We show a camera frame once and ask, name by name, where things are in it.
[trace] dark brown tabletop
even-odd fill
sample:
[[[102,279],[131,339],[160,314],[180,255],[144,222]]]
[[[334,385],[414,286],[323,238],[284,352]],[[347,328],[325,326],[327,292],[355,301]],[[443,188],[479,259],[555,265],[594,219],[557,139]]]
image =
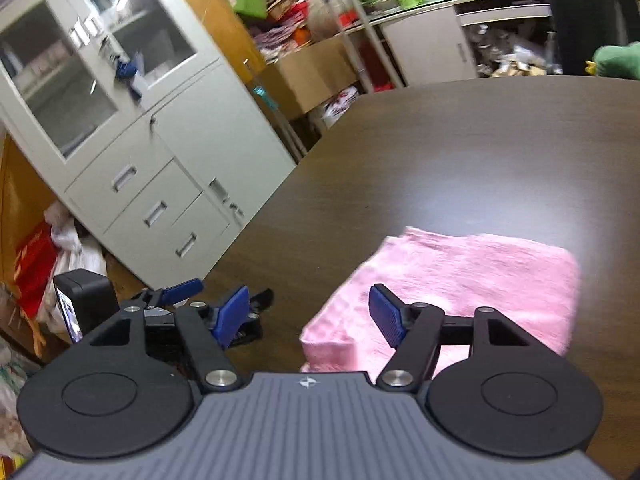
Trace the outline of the dark brown tabletop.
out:
[[[582,275],[568,359],[605,400],[589,455],[640,465],[640,83],[462,81],[361,97],[225,253],[207,296],[271,287],[242,370],[294,371],[302,327],[405,226],[561,246]]]

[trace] black office chair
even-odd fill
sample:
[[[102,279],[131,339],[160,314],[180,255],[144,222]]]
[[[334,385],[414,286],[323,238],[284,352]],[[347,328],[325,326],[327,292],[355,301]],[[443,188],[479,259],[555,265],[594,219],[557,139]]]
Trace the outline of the black office chair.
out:
[[[587,60],[603,45],[640,41],[636,0],[549,0],[562,72],[586,75]]]

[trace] blue gripper pad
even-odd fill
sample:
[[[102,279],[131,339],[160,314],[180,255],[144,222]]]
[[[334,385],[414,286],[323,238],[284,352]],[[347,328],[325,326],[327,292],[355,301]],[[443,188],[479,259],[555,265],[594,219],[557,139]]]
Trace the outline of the blue gripper pad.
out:
[[[222,348],[228,348],[248,314],[249,289],[243,286],[220,307],[216,325],[211,330],[211,335]]]
[[[188,282],[179,283],[175,286],[170,286],[162,293],[162,296],[160,297],[160,304],[158,304],[158,306],[180,303],[191,296],[201,293],[203,290],[204,286],[197,278],[189,280]]]
[[[407,333],[402,326],[400,306],[404,303],[381,283],[369,290],[369,315],[391,348],[398,348]]]

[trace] pink cloth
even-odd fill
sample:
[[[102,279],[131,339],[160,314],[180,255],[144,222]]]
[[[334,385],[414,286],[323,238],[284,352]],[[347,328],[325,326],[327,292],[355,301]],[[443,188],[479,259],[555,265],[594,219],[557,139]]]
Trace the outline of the pink cloth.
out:
[[[405,303],[425,301],[453,316],[493,306],[562,353],[569,344],[578,266],[564,249],[495,235],[450,237],[407,227],[332,295],[300,335],[303,371],[366,370],[372,381],[393,355],[369,316],[369,289],[383,283]],[[436,373],[468,356],[442,348]]]

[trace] cabinet drawer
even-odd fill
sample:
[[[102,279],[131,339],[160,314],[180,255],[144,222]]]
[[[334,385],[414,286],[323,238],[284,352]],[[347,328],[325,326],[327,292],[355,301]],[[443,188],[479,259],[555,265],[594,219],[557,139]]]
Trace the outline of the cabinet drawer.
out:
[[[204,278],[219,257],[215,245],[228,226],[229,220],[201,194],[164,236],[166,254],[158,272],[162,286]]]
[[[101,233],[172,158],[148,121],[141,118],[125,130],[66,192]]]
[[[168,264],[165,235],[199,194],[171,161],[107,229],[105,245],[143,281],[158,285],[150,278]]]

